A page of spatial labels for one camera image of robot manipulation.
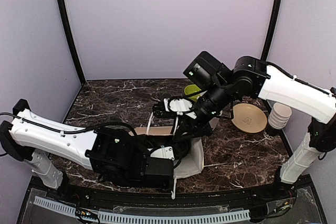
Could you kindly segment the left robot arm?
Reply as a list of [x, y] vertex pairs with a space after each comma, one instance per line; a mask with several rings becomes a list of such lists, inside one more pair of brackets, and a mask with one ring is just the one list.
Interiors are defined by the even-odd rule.
[[33, 172], [63, 201], [74, 197], [68, 177], [47, 157], [68, 159], [118, 187], [171, 190], [174, 186], [174, 153], [170, 146], [148, 145], [148, 137], [129, 124], [107, 122], [74, 127], [34, 114], [19, 100], [1, 123], [1, 146], [12, 158], [27, 162]]

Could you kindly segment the stack of paper cups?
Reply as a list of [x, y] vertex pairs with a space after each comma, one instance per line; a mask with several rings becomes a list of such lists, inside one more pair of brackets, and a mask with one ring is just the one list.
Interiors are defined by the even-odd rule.
[[291, 107], [276, 102], [268, 116], [264, 137], [273, 139], [288, 123], [292, 115]]

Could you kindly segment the brown paper bag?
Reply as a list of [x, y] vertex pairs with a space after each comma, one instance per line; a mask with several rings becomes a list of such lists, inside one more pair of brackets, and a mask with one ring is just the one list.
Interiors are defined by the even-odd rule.
[[176, 135], [177, 126], [182, 121], [178, 117], [171, 126], [152, 126], [154, 115], [151, 114], [146, 127], [136, 127], [138, 135], [144, 135], [151, 143], [148, 148], [153, 158], [170, 159], [174, 163], [173, 186], [170, 189], [171, 198], [176, 196], [178, 179], [185, 179], [200, 174], [204, 168], [204, 152], [201, 138], [191, 138], [186, 141], [172, 143], [170, 138]]

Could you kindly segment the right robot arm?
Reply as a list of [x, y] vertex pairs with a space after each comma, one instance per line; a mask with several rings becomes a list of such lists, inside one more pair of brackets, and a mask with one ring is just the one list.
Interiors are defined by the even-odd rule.
[[190, 103], [185, 97], [171, 98], [165, 108], [182, 117], [174, 141], [203, 134], [204, 126], [231, 102], [244, 96], [281, 103], [312, 117], [300, 146], [280, 169], [268, 188], [273, 200], [280, 199], [299, 176], [322, 153], [335, 149], [335, 89], [322, 89], [285, 72], [276, 64], [251, 56], [239, 58], [230, 69], [210, 53], [201, 52], [184, 75], [202, 91]]

